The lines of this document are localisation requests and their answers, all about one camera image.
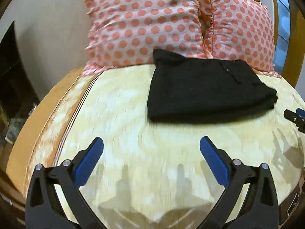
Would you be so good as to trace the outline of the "black pants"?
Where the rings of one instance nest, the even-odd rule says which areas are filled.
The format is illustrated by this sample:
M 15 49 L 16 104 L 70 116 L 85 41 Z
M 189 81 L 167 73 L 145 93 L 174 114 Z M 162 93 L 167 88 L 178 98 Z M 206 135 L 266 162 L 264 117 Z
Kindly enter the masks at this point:
M 243 60 L 187 58 L 156 49 L 153 62 L 147 100 L 152 122 L 230 122 L 262 115 L 278 100 L 277 91 Z

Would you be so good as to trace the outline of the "right pink polka-dot pillow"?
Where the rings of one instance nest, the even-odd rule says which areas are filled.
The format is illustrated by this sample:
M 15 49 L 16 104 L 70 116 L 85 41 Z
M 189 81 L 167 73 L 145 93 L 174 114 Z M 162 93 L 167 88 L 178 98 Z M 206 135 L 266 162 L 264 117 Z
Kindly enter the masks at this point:
M 280 77 L 274 70 L 275 42 L 266 6 L 254 0 L 199 0 L 206 23 L 208 57 L 244 60 L 257 73 Z

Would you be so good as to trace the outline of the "pink polka-dot pillow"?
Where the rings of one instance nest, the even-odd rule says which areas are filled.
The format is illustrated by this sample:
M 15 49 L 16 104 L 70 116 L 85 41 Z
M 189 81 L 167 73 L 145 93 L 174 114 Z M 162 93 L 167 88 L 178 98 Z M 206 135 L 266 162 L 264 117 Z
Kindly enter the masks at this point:
M 275 42 L 266 6 L 254 0 L 199 0 L 206 23 L 208 57 L 244 60 L 257 73 L 280 77 L 274 70 Z
M 84 0 L 91 20 L 83 74 L 151 64 L 153 50 L 211 58 L 199 0 Z

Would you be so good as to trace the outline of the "cream patterned bed mattress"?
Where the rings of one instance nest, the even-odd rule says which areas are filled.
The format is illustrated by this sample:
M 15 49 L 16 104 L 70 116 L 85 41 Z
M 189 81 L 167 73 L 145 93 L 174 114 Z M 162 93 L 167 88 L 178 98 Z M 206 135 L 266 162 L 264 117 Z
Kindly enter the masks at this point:
M 35 141 L 23 193 L 36 164 L 59 165 L 100 137 L 103 154 L 80 191 L 106 226 L 195 228 L 224 190 L 200 152 L 200 139 L 208 136 L 244 164 L 269 165 L 284 224 L 304 183 L 304 134 L 283 116 L 304 108 L 297 91 L 284 78 L 260 76 L 278 93 L 265 114 L 229 123 L 153 123 L 146 107 L 154 70 L 143 65 L 77 74 Z

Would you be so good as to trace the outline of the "dark bedside cabinet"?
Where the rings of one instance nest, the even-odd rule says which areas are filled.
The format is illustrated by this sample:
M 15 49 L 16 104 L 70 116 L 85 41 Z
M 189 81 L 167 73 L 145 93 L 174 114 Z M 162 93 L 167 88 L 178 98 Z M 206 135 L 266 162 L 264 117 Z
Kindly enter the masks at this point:
M 5 141 L 13 145 L 39 99 L 24 70 L 12 22 L 1 40 L 1 110 L 8 119 Z

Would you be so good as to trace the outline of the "left pink polka-dot pillow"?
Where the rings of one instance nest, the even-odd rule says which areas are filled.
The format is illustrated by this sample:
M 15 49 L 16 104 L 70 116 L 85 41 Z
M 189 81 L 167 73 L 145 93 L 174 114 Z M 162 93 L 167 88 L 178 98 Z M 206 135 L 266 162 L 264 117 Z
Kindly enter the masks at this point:
M 83 74 L 151 64 L 153 50 L 211 58 L 199 0 L 84 0 L 91 20 Z

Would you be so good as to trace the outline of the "window with wooden frame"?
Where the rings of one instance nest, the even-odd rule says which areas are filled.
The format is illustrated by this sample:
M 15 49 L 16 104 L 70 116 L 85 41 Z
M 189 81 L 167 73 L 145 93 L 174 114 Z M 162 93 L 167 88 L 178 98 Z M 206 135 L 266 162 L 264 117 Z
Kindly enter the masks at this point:
M 293 87 L 304 62 L 304 17 L 295 0 L 255 0 L 266 5 L 274 24 L 274 69 Z

